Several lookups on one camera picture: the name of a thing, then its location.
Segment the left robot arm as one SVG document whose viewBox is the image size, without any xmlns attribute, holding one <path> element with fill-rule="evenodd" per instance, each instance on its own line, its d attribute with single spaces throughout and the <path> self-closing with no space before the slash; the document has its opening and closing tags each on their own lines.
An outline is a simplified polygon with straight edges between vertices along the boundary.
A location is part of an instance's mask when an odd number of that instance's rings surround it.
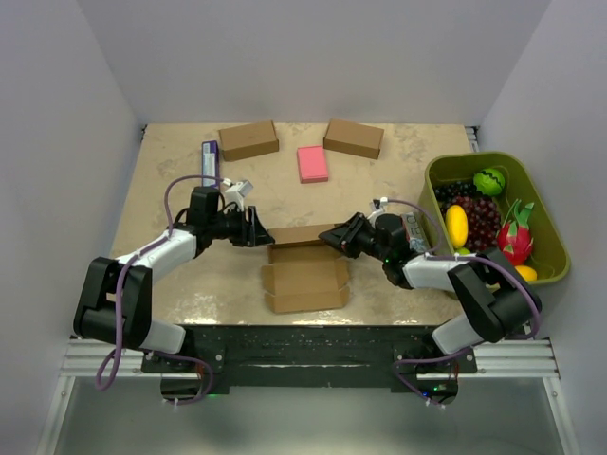
<svg viewBox="0 0 607 455">
<path fill-rule="evenodd" d="M 118 349 L 163 352 L 164 362 L 176 372 L 194 365 L 196 349 L 185 341 L 186 329 L 152 317 L 154 284 L 215 240 L 255 247 L 272 245 L 274 238 L 236 187 L 224 192 L 194 188 L 185 215 L 183 223 L 175 222 L 150 244 L 117 259 L 91 262 L 73 322 L 77 336 Z"/>
</svg>

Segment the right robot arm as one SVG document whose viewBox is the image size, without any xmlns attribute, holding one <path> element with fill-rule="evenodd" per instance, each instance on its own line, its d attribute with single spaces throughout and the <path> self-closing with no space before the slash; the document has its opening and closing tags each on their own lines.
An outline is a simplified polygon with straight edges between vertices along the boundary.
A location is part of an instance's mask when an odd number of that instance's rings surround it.
<svg viewBox="0 0 607 455">
<path fill-rule="evenodd" d="M 391 213 L 371 222 L 362 213 L 319 234 L 319 239 L 350 259 L 360 254 L 382 264 L 387 280 L 408 290 L 451 292 L 463 314 L 438 326 L 422 350 L 425 366 L 444 372 L 456 356 L 483 342 L 514 335 L 531 321 L 537 330 L 542 303 L 504 254 L 489 248 L 479 254 L 434 256 L 414 251 L 404 220 Z"/>
</svg>

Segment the brown cardboard box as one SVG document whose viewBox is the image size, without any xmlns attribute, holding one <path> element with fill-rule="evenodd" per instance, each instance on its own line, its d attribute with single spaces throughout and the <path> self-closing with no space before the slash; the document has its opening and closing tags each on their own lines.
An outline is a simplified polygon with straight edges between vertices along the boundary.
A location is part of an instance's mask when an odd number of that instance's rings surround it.
<svg viewBox="0 0 607 455">
<path fill-rule="evenodd" d="M 350 298 L 348 262 L 319 235 L 333 224 L 278 227 L 261 267 L 265 301 L 275 314 L 341 309 Z"/>
</svg>

